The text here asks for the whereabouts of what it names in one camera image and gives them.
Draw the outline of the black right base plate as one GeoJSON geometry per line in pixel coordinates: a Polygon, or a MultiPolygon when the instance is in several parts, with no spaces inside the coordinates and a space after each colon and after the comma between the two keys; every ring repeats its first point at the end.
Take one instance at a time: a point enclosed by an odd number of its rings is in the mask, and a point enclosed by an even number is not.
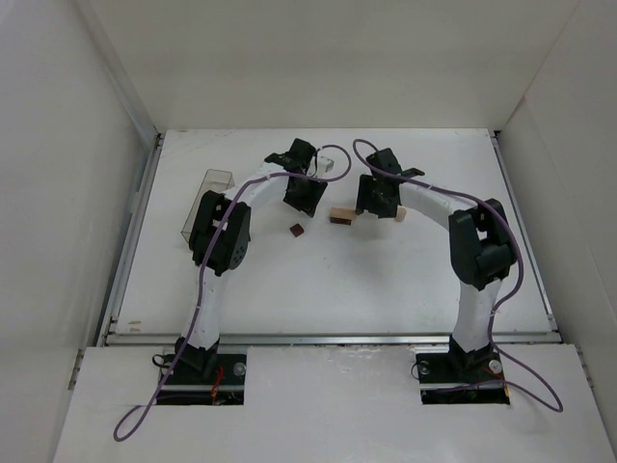
{"type": "Polygon", "coordinates": [[[502,379],[502,371],[494,371],[490,363],[493,356],[469,365],[449,352],[424,352],[416,354],[419,382],[423,385],[467,385],[502,379]]]}

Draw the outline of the light wood cylinder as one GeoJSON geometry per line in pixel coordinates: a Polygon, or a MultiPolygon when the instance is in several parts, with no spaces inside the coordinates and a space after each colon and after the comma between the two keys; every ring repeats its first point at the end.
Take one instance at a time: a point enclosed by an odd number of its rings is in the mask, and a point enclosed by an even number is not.
{"type": "Polygon", "coordinates": [[[405,207],[398,207],[394,220],[396,222],[402,223],[405,221],[407,216],[407,209],[405,207]]]}

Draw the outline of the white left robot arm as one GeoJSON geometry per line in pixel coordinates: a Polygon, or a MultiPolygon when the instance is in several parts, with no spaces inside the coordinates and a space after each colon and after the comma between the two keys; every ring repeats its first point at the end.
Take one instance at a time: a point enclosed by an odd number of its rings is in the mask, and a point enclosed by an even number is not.
{"type": "Polygon", "coordinates": [[[277,201],[313,217],[327,187],[312,178],[319,170],[317,153],[309,142],[295,139],[288,151],[268,155],[243,184],[201,196],[189,237],[199,268],[197,303],[174,345],[175,375],[200,382],[214,375],[228,273],[248,252],[252,214],[277,201]]]}

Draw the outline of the maroon wood cube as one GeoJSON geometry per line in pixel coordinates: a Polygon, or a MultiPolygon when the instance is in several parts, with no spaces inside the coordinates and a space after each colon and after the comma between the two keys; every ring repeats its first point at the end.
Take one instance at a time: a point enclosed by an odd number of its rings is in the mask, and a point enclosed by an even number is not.
{"type": "Polygon", "coordinates": [[[292,233],[294,237],[298,237],[302,235],[305,232],[305,230],[300,224],[295,224],[294,226],[290,228],[290,232],[292,233]]]}

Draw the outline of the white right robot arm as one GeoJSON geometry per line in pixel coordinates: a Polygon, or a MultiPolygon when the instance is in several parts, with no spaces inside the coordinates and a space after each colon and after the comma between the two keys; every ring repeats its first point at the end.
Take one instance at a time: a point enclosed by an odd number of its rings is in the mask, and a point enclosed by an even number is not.
{"type": "Polygon", "coordinates": [[[459,309],[444,353],[421,354],[416,362],[424,384],[476,384],[497,380],[491,365],[500,354],[493,340],[499,291],[512,266],[522,266],[520,247],[502,204],[421,181],[422,172],[403,170],[390,149],[362,159],[369,173],[360,177],[359,214],[392,218],[399,207],[421,213],[448,233],[449,259],[459,280],[459,309]]]}

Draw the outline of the aluminium frame rail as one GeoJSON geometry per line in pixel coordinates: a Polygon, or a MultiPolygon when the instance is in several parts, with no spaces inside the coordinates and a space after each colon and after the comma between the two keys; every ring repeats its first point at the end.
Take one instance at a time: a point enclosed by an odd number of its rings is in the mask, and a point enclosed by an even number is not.
{"type": "MultiPolygon", "coordinates": [[[[105,346],[153,346],[153,345],[174,345],[177,335],[119,335],[116,333],[108,334],[102,345],[105,346]]],[[[558,332],[551,331],[546,333],[510,333],[496,334],[494,340],[497,343],[523,344],[541,343],[554,344],[561,343],[562,338],[558,332]]],[[[437,345],[448,344],[449,335],[446,334],[426,334],[426,335],[406,335],[406,334],[381,334],[381,335],[321,335],[321,334],[222,334],[220,336],[221,345],[403,345],[421,344],[437,345]]]]}

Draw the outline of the dark brown L block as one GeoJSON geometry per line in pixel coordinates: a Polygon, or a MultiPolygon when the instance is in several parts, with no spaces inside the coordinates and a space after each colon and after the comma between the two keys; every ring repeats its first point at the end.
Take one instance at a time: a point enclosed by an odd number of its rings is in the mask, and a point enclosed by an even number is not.
{"type": "Polygon", "coordinates": [[[345,225],[345,226],[351,226],[353,224],[353,220],[345,219],[345,218],[339,218],[339,217],[330,217],[330,222],[332,224],[345,225]]]}

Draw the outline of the light long wood block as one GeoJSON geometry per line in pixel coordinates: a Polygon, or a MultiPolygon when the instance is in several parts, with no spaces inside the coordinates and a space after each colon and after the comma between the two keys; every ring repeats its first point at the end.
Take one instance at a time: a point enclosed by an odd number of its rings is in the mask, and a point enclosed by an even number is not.
{"type": "Polygon", "coordinates": [[[330,217],[339,221],[354,221],[357,214],[354,209],[333,206],[330,208],[330,217]]]}

